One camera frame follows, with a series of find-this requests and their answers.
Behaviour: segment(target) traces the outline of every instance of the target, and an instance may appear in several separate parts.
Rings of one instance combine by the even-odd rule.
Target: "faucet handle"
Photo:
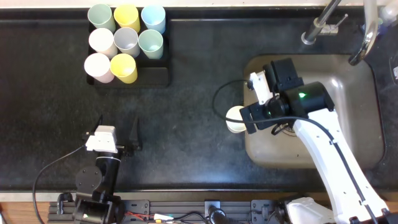
[[[338,33],[338,26],[348,17],[348,14],[345,14],[344,17],[336,24],[326,24],[319,35],[337,35]]]

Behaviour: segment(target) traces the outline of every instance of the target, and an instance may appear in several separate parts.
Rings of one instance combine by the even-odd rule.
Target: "faucet base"
[[[305,32],[301,35],[301,41],[307,45],[313,45],[317,39],[315,38],[313,41],[308,41],[305,39]]]

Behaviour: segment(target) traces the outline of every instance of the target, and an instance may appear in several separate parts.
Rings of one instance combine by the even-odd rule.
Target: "cup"
[[[114,33],[113,41],[122,53],[132,57],[139,55],[138,34],[134,29],[127,27],[118,29]]]
[[[124,83],[130,84],[137,80],[136,61],[128,54],[118,54],[113,57],[111,71]]]
[[[231,109],[228,110],[226,117],[229,119],[243,121],[241,112],[239,111],[242,108],[243,106],[232,107]],[[226,121],[226,125],[232,133],[241,133],[242,131],[246,130],[246,126],[244,125],[244,123]]]
[[[141,11],[141,18],[148,29],[156,30],[161,34],[166,30],[166,12],[162,6],[146,6]]]
[[[91,54],[85,60],[85,71],[101,83],[109,83],[113,80],[114,75],[111,70],[111,63],[105,54]]]
[[[98,53],[105,54],[108,58],[113,58],[118,54],[118,49],[113,43],[113,34],[108,29],[95,29],[90,34],[88,43],[92,49]]]
[[[111,32],[116,30],[112,10],[105,4],[96,4],[91,7],[88,10],[87,17],[96,28],[105,28]]]
[[[137,8],[132,4],[124,4],[114,10],[114,19],[120,27],[130,27],[136,32],[140,30]]]
[[[138,44],[149,59],[160,59],[163,56],[163,37],[156,30],[142,32]]]

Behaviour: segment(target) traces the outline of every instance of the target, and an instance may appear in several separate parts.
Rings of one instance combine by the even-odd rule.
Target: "white cup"
[[[96,28],[105,28],[114,32],[116,25],[112,16],[112,10],[105,4],[96,4],[88,10],[88,20]]]
[[[111,72],[111,62],[105,54],[95,53],[87,57],[85,61],[86,73],[101,83],[109,83],[114,75]]]
[[[138,44],[149,59],[160,59],[163,56],[163,37],[156,30],[142,32]]]
[[[88,43],[96,52],[113,58],[118,54],[118,49],[113,43],[113,34],[105,28],[95,29],[88,38]]]
[[[134,58],[139,55],[138,34],[134,29],[128,27],[118,29],[114,33],[113,41],[122,53]]]
[[[166,12],[162,6],[146,6],[141,11],[141,18],[148,29],[153,29],[161,34],[166,30]]]
[[[241,112],[239,111],[242,108],[243,106],[232,107],[231,109],[228,110],[226,117],[229,119],[243,121]],[[226,121],[226,126],[232,133],[241,133],[242,131],[246,130],[246,126],[244,125],[244,123]]]

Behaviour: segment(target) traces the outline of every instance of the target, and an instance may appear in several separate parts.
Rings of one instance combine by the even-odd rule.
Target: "stainless steel sink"
[[[290,57],[304,83],[320,81],[328,90],[338,113],[340,126],[361,168],[374,167],[383,156],[384,144],[373,72],[362,61],[348,64],[349,55],[261,55],[244,70],[245,79],[260,72],[272,60]],[[257,101],[253,91],[244,88],[244,105]],[[290,130],[271,134],[268,128],[245,135],[249,157],[260,166],[276,168],[313,168],[310,154]]]

